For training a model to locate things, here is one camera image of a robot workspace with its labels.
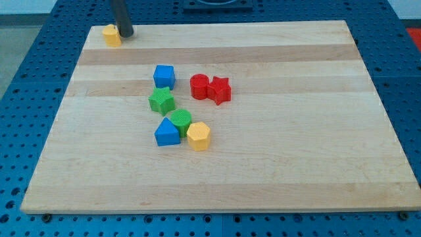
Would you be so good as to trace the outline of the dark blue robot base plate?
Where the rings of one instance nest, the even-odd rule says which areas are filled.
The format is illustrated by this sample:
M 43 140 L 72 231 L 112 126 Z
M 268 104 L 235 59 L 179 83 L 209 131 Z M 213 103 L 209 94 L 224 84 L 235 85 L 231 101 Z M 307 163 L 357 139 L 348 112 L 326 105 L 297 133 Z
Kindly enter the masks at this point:
M 252 10 L 252 0 L 183 0 L 184 11 Z

